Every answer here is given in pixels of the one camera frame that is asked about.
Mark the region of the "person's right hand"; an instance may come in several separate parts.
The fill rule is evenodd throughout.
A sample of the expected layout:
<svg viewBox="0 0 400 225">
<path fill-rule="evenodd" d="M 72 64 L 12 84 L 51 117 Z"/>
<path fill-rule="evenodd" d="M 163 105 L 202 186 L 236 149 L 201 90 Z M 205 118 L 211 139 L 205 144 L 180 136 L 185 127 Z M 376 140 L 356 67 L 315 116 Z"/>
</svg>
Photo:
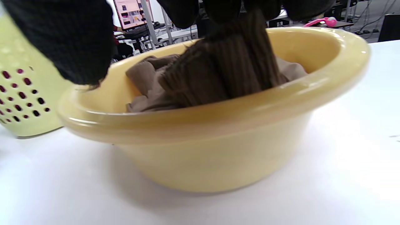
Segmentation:
<svg viewBox="0 0 400 225">
<path fill-rule="evenodd" d="M 281 8 L 294 21 L 316 17 L 334 0 L 159 0 L 178 28 L 188 28 L 200 7 L 217 24 L 260 10 L 266 21 Z M 114 54 L 113 11 L 105 0 L 2 0 L 1 5 L 26 39 L 47 57 L 61 76 L 77 85 L 99 85 Z"/>
</svg>

